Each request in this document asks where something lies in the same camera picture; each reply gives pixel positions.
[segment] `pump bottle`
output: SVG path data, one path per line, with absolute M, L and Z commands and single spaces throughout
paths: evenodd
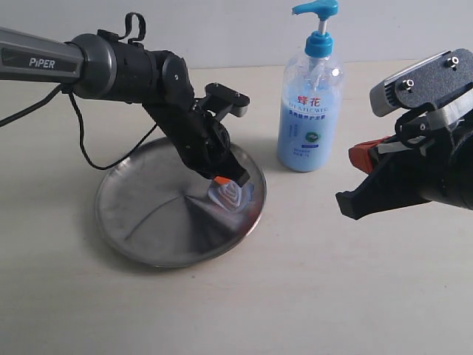
M 304 52 L 287 63 L 282 85 L 277 156 L 287 168 L 312 172 L 329 159 L 341 107 L 344 68 L 333 51 L 327 20 L 338 13 L 336 0 L 317 0 L 293 8 L 315 13 L 319 29 Z

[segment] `white table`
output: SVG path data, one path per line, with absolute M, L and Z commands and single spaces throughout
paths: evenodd
M 243 243 L 177 271 L 138 267 L 99 238 L 104 173 L 80 153 L 67 97 L 0 129 L 0 354 L 471 354 L 473 212 L 430 203 L 355 222 L 335 199 L 365 178 L 347 150 L 393 132 L 370 88 L 407 64 L 347 65 L 330 162 L 307 174 L 275 156 L 281 67 L 191 71 L 200 95 L 218 81 L 250 96 L 224 123 L 262 165 L 268 197 Z M 1 116 L 50 87 L 1 82 Z M 98 163 L 152 124 L 139 106 L 79 104 Z

